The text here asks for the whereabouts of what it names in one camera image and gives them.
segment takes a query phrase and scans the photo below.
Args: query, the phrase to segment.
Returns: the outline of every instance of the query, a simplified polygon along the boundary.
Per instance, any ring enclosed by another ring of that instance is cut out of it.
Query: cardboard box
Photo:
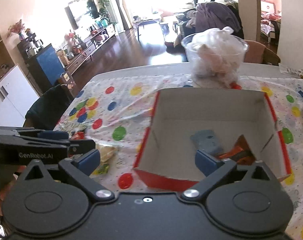
[[[234,89],[169,88],[157,94],[134,170],[149,187],[183,191],[205,176],[195,165],[190,136],[213,130],[224,152],[244,135],[257,160],[277,178],[291,172],[276,115],[264,92]]]

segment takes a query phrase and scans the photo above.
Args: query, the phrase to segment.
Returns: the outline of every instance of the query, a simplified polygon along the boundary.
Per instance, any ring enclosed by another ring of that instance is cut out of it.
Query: cabinet handle
[[[3,95],[3,93],[1,92],[1,90],[0,90],[0,99],[1,99],[1,101],[5,100],[5,96]]]
[[[8,96],[8,92],[7,92],[7,90],[4,88],[4,86],[1,86],[0,90],[1,90],[2,94],[3,94],[5,97]]]

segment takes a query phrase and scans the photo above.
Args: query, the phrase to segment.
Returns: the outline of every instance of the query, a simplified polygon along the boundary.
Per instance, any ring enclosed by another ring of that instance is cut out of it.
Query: orange object in box
[[[235,146],[230,152],[219,155],[217,158],[220,160],[229,158],[240,165],[251,165],[256,160],[244,135],[239,136]]]

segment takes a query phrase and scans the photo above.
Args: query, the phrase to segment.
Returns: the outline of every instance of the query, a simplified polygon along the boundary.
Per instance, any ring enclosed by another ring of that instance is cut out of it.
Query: blue cabinet
[[[30,73],[43,93],[53,87],[56,80],[65,72],[51,44],[28,59],[27,63]]]

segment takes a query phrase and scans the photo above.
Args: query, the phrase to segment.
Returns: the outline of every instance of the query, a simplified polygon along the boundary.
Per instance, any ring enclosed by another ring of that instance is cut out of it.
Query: red dot
[[[133,184],[133,176],[131,173],[124,173],[118,179],[118,186],[121,189],[127,189]]]
[[[105,90],[105,93],[106,93],[106,94],[110,94],[110,93],[112,93],[114,90],[115,90],[114,87],[109,87],[109,88],[107,88],[107,89]]]
[[[93,122],[93,129],[98,129],[102,126],[102,119],[97,119],[95,122]]]
[[[94,110],[98,106],[98,101],[96,101],[92,106],[88,107],[88,110]]]
[[[81,115],[83,115],[83,114],[85,114],[86,113],[86,108],[82,108],[82,109],[80,109],[79,111],[78,111],[78,113],[77,113],[77,117],[80,117]]]

